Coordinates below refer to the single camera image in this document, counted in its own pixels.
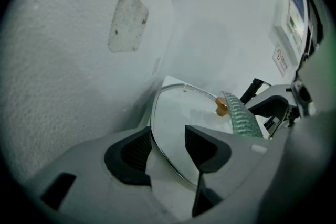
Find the black plastic piece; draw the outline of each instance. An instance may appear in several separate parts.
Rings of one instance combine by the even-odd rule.
[[[63,173],[59,175],[41,196],[41,200],[52,209],[58,210],[75,179],[76,176],[72,174]]]
[[[231,157],[231,148],[228,144],[192,126],[185,126],[184,138],[185,148],[200,173],[218,171]]]
[[[104,156],[107,169],[125,184],[151,186],[146,163],[152,150],[150,126],[110,146]]]
[[[254,79],[252,84],[248,87],[246,92],[240,98],[240,101],[243,104],[246,104],[248,101],[250,101],[254,96],[256,96],[256,92],[259,90],[263,83],[264,82],[260,79]]]
[[[310,94],[309,94],[309,92],[307,91],[307,88],[306,88],[306,87],[302,87],[302,88],[300,89],[299,94],[300,94],[301,99],[302,99],[304,102],[309,102],[309,101],[311,101],[311,99],[310,99]]]
[[[274,122],[274,118],[275,118],[275,116],[272,116],[272,117],[270,117],[270,118],[267,120],[267,122],[264,123],[264,127],[265,127],[267,130],[270,129],[270,128],[275,124],[275,122]]]
[[[196,217],[205,211],[208,211],[222,200],[223,199],[220,198],[220,196],[218,196],[212,189],[205,186],[204,180],[202,176],[200,176],[192,216]]]

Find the white wall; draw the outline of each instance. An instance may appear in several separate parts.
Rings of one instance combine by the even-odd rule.
[[[280,38],[274,31],[276,0],[172,0],[174,31],[161,75],[169,74],[216,95],[240,97],[253,78],[290,83],[272,56]]]
[[[141,1],[139,49],[112,53],[118,0],[13,0],[0,30],[0,145],[19,181],[80,142],[138,124],[173,25],[171,0]]]

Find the label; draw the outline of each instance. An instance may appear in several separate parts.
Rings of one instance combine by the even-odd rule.
[[[273,60],[277,64],[277,67],[280,70],[281,75],[284,77],[288,68],[288,60],[283,52],[283,48],[280,46],[279,43],[275,48],[275,52],[273,54]]]

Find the stain on wall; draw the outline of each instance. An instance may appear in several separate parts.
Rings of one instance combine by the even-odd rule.
[[[109,38],[111,52],[138,50],[148,13],[141,0],[118,0]]]

